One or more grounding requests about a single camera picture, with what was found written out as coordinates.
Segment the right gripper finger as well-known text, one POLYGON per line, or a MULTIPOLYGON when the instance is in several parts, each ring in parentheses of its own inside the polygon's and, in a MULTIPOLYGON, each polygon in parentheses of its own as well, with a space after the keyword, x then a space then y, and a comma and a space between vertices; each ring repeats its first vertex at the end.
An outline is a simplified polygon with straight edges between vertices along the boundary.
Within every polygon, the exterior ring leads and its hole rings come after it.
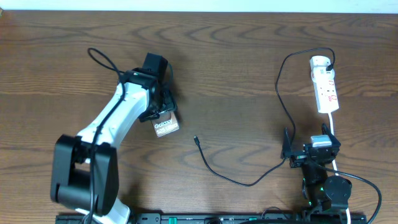
POLYGON ((332 144, 335 143, 336 138, 335 138, 334 134, 331 133, 331 130, 325 123, 322 124, 322 134, 327 135, 332 144))
POLYGON ((289 133, 287 128, 284 128, 283 132, 283 143, 282 143, 282 150, 280 154, 281 159, 288 159, 293 155, 293 150, 291 147, 290 139, 289 139, 289 133))

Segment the bronze Galaxy smartphone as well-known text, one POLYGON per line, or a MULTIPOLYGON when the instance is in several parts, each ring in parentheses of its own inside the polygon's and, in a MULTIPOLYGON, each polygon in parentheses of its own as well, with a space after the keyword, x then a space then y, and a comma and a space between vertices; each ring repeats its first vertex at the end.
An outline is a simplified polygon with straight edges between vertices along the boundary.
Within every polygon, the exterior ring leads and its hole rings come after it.
POLYGON ((180 129, 173 111, 162 113, 158 119, 152 120, 151 123, 158 138, 180 129))

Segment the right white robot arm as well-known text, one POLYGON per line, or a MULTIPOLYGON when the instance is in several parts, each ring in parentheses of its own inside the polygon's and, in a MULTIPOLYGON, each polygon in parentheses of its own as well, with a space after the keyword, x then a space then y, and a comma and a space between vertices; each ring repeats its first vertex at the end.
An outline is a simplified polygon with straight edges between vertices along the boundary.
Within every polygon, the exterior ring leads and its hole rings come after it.
POLYGON ((342 216, 348 208, 352 183, 340 175, 328 175, 325 170, 335 160, 340 146, 327 125, 322 124, 321 135, 312 136, 303 149, 293 150, 288 130, 284 129, 281 158, 288 159, 291 168, 302 170, 302 191, 310 204, 303 215, 308 221, 313 215, 342 216))

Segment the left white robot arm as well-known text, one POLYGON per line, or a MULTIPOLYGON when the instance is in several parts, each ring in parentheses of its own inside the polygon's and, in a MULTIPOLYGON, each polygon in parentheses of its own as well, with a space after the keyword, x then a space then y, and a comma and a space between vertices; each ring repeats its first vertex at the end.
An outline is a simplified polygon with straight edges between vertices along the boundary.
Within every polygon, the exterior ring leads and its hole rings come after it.
POLYGON ((167 59, 148 53, 142 67, 116 72, 116 91, 99 115, 76 136, 55 143, 50 198, 80 213, 75 223, 127 223, 130 208, 118 199, 118 153, 135 121, 159 119, 177 104, 164 81, 167 59))

